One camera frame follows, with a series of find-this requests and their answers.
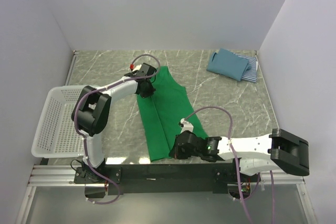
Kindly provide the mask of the green tank top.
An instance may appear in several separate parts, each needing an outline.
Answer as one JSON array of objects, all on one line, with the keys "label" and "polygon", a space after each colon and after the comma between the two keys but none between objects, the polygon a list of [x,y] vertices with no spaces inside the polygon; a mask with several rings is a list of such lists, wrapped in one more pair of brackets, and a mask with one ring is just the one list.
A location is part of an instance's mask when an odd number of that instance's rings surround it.
[{"label": "green tank top", "polygon": [[150,161],[169,158],[181,119],[194,112],[186,88],[178,84],[167,66],[152,78],[155,89],[147,98],[137,96]]}]

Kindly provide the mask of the teal blue tank top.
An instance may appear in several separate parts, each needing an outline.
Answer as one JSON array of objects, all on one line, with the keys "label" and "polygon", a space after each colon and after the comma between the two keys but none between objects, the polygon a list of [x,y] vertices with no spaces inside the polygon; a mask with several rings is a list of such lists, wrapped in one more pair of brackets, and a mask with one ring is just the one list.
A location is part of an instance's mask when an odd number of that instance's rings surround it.
[{"label": "teal blue tank top", "polygon": [[244,73],[250,69],[251,64],[248,59],[223,48],[211,54],[206,68],[208,72],[221,74],[236,81],[241,81]]}]

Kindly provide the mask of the blue white striped tank top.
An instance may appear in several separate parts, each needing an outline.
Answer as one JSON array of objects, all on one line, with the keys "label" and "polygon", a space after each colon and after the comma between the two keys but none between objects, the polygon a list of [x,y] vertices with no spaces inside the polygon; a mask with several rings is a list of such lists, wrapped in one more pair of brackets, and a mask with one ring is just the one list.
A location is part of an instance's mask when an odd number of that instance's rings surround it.
[{"label": "blue white striped tank top", "polygon": [[242,75],[242,80],[249,81],[256,83],[257,82],[257,68],[258,68],[258,61],[255,57],[245,56],[236,54],[240,58],[244,58],[248,60],[249,67]]}]

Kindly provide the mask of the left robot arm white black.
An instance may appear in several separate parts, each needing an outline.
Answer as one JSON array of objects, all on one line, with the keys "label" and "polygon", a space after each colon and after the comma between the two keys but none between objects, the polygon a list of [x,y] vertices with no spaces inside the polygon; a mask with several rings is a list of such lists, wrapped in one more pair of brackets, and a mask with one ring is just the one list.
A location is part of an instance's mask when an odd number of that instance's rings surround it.
[{"label": "left robot arm white black", "polygon": [[76,132],[83,139],[83,164],[88,166],[86,176],[91,182],[99,183],[104,179],[105,170],[102,152],[101,133],[107,126],[110,107],[113,103],[133,94],[143,98],[153,95],[151,83],[160,68],[143,63],[131,65],[131,71],[121,79],[106,86],[85,86],[72,112]]}]

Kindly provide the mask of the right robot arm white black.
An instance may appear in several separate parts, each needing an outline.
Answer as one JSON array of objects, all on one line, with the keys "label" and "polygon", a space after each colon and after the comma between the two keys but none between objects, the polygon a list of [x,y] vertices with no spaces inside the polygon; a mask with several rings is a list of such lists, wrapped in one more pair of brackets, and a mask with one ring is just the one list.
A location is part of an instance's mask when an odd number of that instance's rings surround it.
[{"label": "right robot arm white black", "polygon": [[169,152],[174,159],[196,156],[207,162],[239,159],[232,166],[230,175],[241,182],[247,176],[269,170],[282,170],[294,176],[308,176],[308,141],[283,129],[273,129],[263,136],[232,138],[224,136],[201,138],[191,131],[183,131],[175,137]]}]

